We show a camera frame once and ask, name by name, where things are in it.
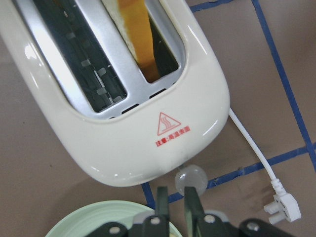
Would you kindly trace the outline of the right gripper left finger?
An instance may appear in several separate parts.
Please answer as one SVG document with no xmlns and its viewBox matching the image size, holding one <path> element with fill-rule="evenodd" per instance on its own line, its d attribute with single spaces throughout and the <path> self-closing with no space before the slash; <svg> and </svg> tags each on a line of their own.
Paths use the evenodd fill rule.
<svg viewBox="0 0 316 237">
<path fill-rule="evenodd" d="M 134 216 L 131 228 L 120 222 L 107 222 L 92 231 L 94 237 L 168 237 L 170 236 L 167 187 L 159 187 L 154 213 Z"/>
</svg>

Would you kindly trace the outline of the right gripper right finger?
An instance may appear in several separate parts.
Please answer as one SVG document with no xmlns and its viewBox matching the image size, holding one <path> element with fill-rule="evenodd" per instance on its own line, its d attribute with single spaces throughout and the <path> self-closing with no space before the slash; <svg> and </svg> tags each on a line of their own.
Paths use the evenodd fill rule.
<svg viewBox="0 0 316 237">
<path fill-rule="evenodd" d="M 190 237 L 290 237 L 262 220 L 246 219 L 233 226 L 221 211 L 205 212 L 195 187 L 185 187 L 185 218 Z"/>
</svg>

